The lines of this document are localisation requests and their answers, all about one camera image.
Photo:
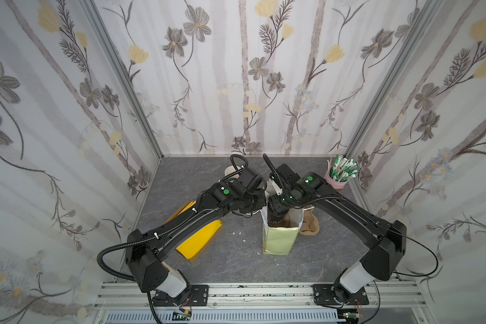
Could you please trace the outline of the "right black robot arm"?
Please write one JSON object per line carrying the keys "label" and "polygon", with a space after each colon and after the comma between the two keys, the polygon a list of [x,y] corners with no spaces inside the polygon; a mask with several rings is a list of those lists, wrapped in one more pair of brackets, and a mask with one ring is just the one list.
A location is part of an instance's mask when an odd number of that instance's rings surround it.
{"label": "right black robot arm", "polygon": [[375,280],[389,280],[405,256],[406,243],[410,240],[401,221],[390,223],[371,214],[314,172],[301,177],[285,163],[275,167],[266,154],[263,159],[271,170],[272,183],[281,190],[268,198],[269,222],[278,224],[293,209],[311,205],[340,222],[369,248],[333,283],[332,296],[337,303],[345,305],[353,301],[364,286]]}

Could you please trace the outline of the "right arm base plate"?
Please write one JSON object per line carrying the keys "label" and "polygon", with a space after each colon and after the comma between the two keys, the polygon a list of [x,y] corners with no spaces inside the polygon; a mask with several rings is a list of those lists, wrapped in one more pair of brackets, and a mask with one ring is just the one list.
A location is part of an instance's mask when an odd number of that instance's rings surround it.
{"label": "right arm base plate", "polygon": [[333,287],[332,283],[312,285],[314,302],[319,306],[358,306],[369,305],[369,299],[364,288],[356,293],[350,293],[340,285]]}

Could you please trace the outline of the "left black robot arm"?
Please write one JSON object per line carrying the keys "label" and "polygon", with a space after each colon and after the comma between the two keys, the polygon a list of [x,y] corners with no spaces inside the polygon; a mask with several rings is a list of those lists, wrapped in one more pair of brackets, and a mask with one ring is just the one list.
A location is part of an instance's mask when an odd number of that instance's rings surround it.
{"label": "left black robot arm", "polygon": [[[103,249],[97,255],[97,264],[104,272],[116,278],[136,282],[146,294],[151,310],[155,297],[166,297],[174,306],[187,305],[193,297],[190,282],[178,270],[165,264],[167,253],[183,243],[206,225],[229,213],[241,215],[260,211],[266,205],[267,181],[248,165],[241,155],[231,155],[230,161],[240,159],[231,174],[225,175],[202,191],[193,206],[171,221],[142,233],[133,231],[125,243]],[[104,258],[109,253],[123,250],[129,274],[114,270]]]}

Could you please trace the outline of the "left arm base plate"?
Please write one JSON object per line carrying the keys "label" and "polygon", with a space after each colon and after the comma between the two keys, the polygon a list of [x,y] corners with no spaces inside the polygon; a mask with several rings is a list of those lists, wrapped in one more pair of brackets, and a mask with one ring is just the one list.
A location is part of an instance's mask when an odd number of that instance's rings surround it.
{"label": "left arm base plate", "polygon": [[192,285],[177,297],[170,297],[162,291],[156,291],[151,301],[154,306],[207,306],[209,295],[208,285]]}

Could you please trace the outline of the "green white paper bag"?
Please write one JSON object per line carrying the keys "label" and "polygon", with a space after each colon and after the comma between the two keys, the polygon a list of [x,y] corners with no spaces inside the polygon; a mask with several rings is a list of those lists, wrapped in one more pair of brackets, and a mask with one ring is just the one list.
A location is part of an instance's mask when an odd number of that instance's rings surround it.
{"label": "green white paper bag", "polygon": [[289,255],[301,230],[303,209],[290,209],[279,223],[268,220],[267,207],[260,211],[263,220],[263,253],[265,255]]}

